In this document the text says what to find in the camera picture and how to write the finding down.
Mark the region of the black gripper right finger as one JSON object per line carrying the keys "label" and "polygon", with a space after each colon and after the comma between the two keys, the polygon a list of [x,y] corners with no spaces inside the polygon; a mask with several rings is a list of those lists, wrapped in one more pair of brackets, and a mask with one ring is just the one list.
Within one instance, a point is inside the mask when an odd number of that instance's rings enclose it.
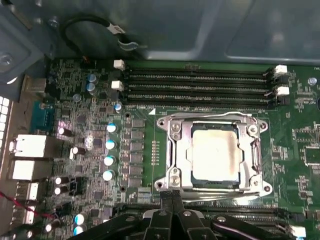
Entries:
{"label": "black gripper right finger", "polygon": [[220,215],[209,225],[185,209],[179,191],[172,192],[172,209],[188,240],[291,240],[289,234],[274,234],[237,218]]}

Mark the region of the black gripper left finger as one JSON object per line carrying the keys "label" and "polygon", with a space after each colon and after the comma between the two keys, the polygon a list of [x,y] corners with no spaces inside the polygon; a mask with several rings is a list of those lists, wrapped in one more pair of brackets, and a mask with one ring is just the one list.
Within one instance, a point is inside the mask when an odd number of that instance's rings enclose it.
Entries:
{"label": "black gripper left finger", "polygon": [[76,240],[168,240],[173,219],[173,192],[160,193],[160,209],[151,217],[126,213],[74,236]]}

